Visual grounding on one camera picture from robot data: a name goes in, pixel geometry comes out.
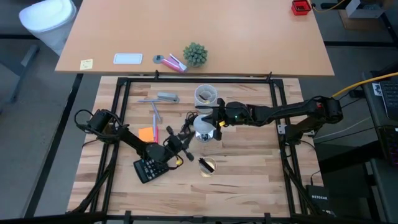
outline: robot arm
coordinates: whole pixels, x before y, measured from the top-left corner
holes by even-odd
[[[285,140],[289,144],[298,144],[303,133],[317,131],[324,124],[335,124],[343,119],[340,102],[333,98],[316,96],[301,103],[270,108],[268,106],[245,105],[240,102],[230,102],[225,105],[223,99],[218,98],[219,106],[213,107],[213,112],[202,118],[216,128],[216,140],[221,140],[221,127],[229,125],[250,125],[261,127],[275,119],[291,118],[308,115],[298,124],[285,127]]]

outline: yellow cable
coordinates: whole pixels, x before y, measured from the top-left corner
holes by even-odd
[[[369,82],[373,82],[373,81],[376,81],[376,80],[380,80],[380,79],[383,79],[383,78],[393,77],[393,76],[395,76],[395,75],[398,75],[398,72],[394,72],[394,73],[391,73],[391,74],[382,75],[382,76],[380,76],[380,77],[370,78],[370,79],[368,79],[368,80],[364,80],[364,81],[361,81],[361,82],[357,82],[357,83],[355,83],[355,84],[352,84],[352,85],[350,85],[350,86],[348,86],[348,87],[346,87],[346,88],[344,88],[344,89],[338,91],[337,93],[333,94],[333,96],[331,96],[331,97],[334,98],[334,97],[336,97],[336,96],[338,96],[338,95],[344,93],[345,91],[350,90],[350,89],[352,89],[352,88],[355,88],[355,87],[357,87],[357,86],[359,86],[359,85],[362,85],[362,84],[365,84],[365,83],[369,83]]]
[[[329,10],[334,9],[335,7],[339,6],[339,5],[340,5],[341,3],[343,3],[344,1],[345,1],[345,0],[342,0],[341,2],[337,3],[335,6],[329,8],[329,9],[326,9],[326,10],[320,11],[320,10],[316,9],[315,7],[312,7],[312,9],[313,9],[314,11],[319,12],[319,13],[323,13],[323,12],[327,12],[327,11],[329,11]]]

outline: succulent plant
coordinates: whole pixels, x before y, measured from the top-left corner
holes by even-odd
[[[200,67],[207,61],[207,50],[203,45],[191,43],[183,52],[189,66]]]

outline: white trash can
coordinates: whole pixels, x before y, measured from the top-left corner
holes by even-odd
[[[61,55],[77,15],[72,0],[45,0],[19,13],[22,25]]]

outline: beige desk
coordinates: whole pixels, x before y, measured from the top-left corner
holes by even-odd
[[[101,79],[93,111],[111,108],[116,80],[117,77]],[[302,101],[299,81],[286,78],[284,83],[287,103]],[[175,131],[180,130],[186,113],[195,110],[193,92],[198,85],[199,83],[133,83],[124,123],[130,124],[134,134],[138,134],[139,128],[152,126],[154,111],[151,105],[137,103],[137,100],[156,98],[158,91],[172,91],[180,97],[179,104],[157,103],[163,119],[159,125],[159,141],[162,142],[168,136],[165,130],[168,125]],[[268,85],[216,83],[214,86],[226,102],[242,101],[272,106]],[[292,122],[297,123],[301,119],[303,116],[293,118]],[[125,210],[131,210],[134,215],[263,217],[264,212],[269,212],[272,217],[289,216],[275,123],[261,128],[230,126],[223,128],[222,132],[222,141],[212,140],[203,144],[193,139],[190,144],[189,150],[196,158],[210,156],[217,161],[216,173],[210,178],[200,175],[196,161],[184,159],[184,165],[179,169],[142,184],[133,167],[133,162],[139,157],[134,149],[122,143],[108,214],[124,215]],[[93,135],[87,135],[86,141],[94,138]],[[312,143],[310,138],[304,137],[303,140]],[[75,208],[94,185],[102,146],[101,142],[95,142],[83,148],[69,210]],[[317,155],[310,146],[303,143],[297,146],[297,156],[305,185],[309,183],[311,174],[319,170]],[[314,182],[322,185],[320,174],[314,175]],[[298,194],[293,184],[292,187],[296,211],[300,212]]]
[[[175,73],[154,64],[191,42],[208,61],[188,74],[334,75],[313,12],[294,16],[292,0],[84,0],[56,71]],[[143,54],[140,65],[115,65],[116,53]],[[80,71],[80,61],[93,68]]]

